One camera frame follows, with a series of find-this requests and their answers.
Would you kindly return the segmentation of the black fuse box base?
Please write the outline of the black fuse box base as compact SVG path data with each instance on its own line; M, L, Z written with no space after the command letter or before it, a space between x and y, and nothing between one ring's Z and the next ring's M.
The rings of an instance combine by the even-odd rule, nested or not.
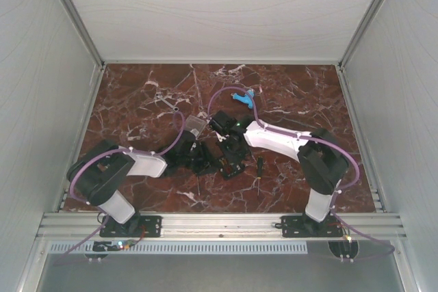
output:
M219 173L224 180L229 180L245 170L243 163L231 163L227 158L220 157L218 159Z

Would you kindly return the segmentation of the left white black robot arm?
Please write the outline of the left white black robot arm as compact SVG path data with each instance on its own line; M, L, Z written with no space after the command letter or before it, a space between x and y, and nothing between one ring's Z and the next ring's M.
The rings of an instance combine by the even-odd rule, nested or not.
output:
M118 188L128 176L166 178L179 168L201 176L217 172L218 164L206 144L184 130L171 145L157 152L103 140L68 169L66 178L72 198L100 208L122 234L132 236L139 231L141 220Z

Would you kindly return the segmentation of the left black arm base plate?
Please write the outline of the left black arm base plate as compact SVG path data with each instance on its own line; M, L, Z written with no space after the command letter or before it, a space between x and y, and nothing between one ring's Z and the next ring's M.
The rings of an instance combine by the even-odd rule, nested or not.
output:
M162 216L141 215L136 213L124 224L118 223L114 218L109 217L105 227L100 230L100 237L122 237L122 238L156 238L161 236Z

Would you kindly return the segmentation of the clear plastic fuse box lid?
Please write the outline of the clear plastic fuse box lid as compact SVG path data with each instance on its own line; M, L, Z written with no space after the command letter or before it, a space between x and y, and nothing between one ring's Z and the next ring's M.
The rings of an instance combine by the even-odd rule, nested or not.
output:
M207 121L193 115L189 115L185 120L185 130L198 138L207 125Z

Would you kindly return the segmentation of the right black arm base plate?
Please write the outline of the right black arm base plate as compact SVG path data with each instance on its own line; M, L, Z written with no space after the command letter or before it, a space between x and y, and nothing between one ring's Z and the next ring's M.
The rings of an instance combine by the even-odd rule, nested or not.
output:
M322 222L316 222L305 213L281 216L280 222L274 223L285 238L340 238L344 236L342 224L332 215L327 215Z

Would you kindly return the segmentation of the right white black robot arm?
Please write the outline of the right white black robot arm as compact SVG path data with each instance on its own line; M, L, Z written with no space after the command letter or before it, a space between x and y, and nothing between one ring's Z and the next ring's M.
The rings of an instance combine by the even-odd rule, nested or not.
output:
M269 150L298 162L310 186L303 229L313 236L325 230L335 188L348 171L346 155L326 129L294 131L252 116L237 120L223 111L211 117L209 127L216 133L217 145L229 164L241 163L251 148Z

